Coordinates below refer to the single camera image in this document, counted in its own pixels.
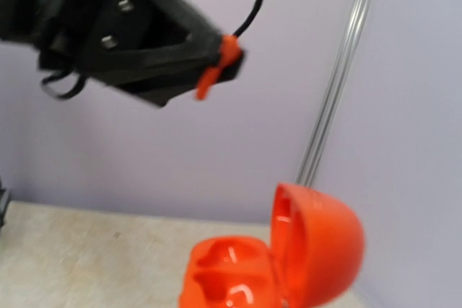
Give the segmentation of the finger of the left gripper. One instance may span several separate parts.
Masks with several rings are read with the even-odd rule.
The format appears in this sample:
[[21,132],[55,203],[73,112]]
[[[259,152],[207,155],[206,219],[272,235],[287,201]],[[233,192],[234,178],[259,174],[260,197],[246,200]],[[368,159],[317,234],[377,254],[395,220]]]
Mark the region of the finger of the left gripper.
[[172,99],[191,91],[208,92],[214,84],[232,81],[237,77],[246,58],[243,51],[231,64],[218,66],[200,66],[187,71],[163,74],[147,79],[127,82],[118,86],[126,94],[148,102],[155,107],[164,107]]

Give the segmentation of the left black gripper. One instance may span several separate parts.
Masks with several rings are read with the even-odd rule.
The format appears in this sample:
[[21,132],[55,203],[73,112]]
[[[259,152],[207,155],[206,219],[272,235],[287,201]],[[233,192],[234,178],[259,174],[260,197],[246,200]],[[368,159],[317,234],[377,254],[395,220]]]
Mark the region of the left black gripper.
[[1,0],[1,40],[31,45],[41,68],[58,70],[90,32],[86,72],[105,82],[110,74],[126,83],[218,62],[222,33],[186,0],[103,2]]

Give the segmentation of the red earbud with yellow tip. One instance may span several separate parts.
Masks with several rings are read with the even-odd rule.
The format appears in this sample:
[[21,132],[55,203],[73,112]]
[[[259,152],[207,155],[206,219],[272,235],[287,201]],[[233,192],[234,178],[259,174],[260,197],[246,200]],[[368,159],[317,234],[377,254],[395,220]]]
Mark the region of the red earbud with yellow tip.
[[225,35],[219,49],[220,57],[214,66],[209,66],[200,76],[197,85],[195,98],[205,100],[209,90],[218,82],[222,72],[237,62],[242,55],[238,38],[235,35]]

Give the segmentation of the red earbud charging case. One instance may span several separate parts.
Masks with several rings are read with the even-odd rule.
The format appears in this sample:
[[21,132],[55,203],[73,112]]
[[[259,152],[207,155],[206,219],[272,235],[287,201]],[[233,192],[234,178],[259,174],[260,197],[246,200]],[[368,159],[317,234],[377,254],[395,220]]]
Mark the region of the red earbud charging case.
[[212,237],[190,253],[179,307],[318,307],[347,291],[365,254],[365,232],[347,204],[278,184],[270,242]]

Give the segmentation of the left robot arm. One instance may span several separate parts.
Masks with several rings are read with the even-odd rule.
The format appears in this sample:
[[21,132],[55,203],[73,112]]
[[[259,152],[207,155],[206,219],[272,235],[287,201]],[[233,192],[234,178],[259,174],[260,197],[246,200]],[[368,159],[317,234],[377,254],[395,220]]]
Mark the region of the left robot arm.
[[186,0],[1,0],[1,40],[37,52],[48,76],[71,74],[77,96],[89,80],[158,107],[236,78],[245,51]]

